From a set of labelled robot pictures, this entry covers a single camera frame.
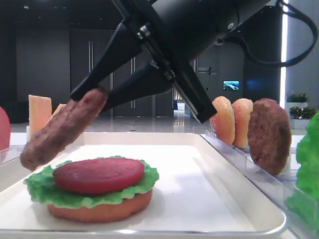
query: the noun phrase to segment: potted plant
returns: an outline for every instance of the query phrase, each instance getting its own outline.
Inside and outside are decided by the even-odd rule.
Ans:
[[[295,94],[291,91],[289,95],[286,95],[285,110],[291,119],[290,109],[294,107],[306,108],[308,107],[308,100],[309,98],[305,93]]]
[[[315,110],[309,107],[292,107],[290,109],[290,115],[292,116],[292,119],[290,119],[291,128],[305,129],[315,114]]]

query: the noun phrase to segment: screw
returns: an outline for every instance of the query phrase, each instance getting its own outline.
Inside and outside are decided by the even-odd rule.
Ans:
[[[222,46],[224,44],[224,41],[222,39],[217,39],[216,46]]]
[[[164,76],[170,81],[173,79],[173,77],[168,73],[167,71],[164,72]]]
[[[233,29],[233,27],[234,27],[234,23],[232,22],[231,24],[228,25],[228,30]]]
[[[140,31],[144,34],[144,36],[148,37],[151,33],[148,28],[144,25],[140,28]]]
[[[138,37],[139,37],[139,39],[143,39],[143,36],[142,36],[142,34],[140,33],[140,32],[138,32]]]

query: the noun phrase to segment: door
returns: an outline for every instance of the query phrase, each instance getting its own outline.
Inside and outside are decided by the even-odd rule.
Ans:
[[[125,82],[133,72],[133,60],[127,62],[114,72],[114,87]],[[132,117],[133,102],[124,103],[114,108],[115,117]]]
[[[92,65],[93,67],[98,63],[100,58],[103,56],[103,53],[109,44],[111,37],[112,37],[112,32],[94,32],[93,35],[93,41],[92,41],[92,48],[93,48],[93,62]],[[111,81],[110,81],[110,76],[107,76],[101,83],[101,86],[103,86],[106,90],[111,89]]]
[[[92,32],[71,32],[71,90],[89,74],[91,66]]]
[[[150,63],[152,56],[148,52],[143,52],[135,57],[134,70],[138,70],[145,63]],[[133,115],[135,117],[152,117],[152,96],[135,100],[133,102]]]
[[[71,89],[80,84],[102,57],[112,32],[80,31],[71,32]],[[101,83],[107,90],[111,89],[110,76]]]

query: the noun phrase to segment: green lettuce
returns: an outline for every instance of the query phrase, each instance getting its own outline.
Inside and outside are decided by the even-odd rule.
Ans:
[[[24,180],[24,184],[27,185],[28,192],[33,202],[39,202],[46,205],[53,204],[58,208],[93,208],[100,204],[120,204],[124,199],[133,198],[135,194],[147,193],[160,178],[156,168],[151,168],[144,160],[140,161],[145,165],[144,177],[135,186],[128,187],[120,192],[88,197],[87,195],[64,191],[56,186],[53,179],[54,169],[51,166],[45,167],[39,173],[32,174]],[[70,162],[71,161],[66,161],[56,167],[61,167]]]
[[[315,202],[319,202],[319,113],[310,120],[306,130],[307,135],[297,144],[296,160],[301,167],[296,186],[309,197],[295,190],[286,205],[319,232],[319,215],[315,208]]]

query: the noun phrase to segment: white tray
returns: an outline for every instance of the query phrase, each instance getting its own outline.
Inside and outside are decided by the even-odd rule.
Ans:
[[[112,224],[56,219],[31,202],[21,180],[0,193],[0,238],[278,239],[286,229],[285,214],[197,134],[84,133],[51,165],[113,155],[158,169],[160,180],[143,212]]]

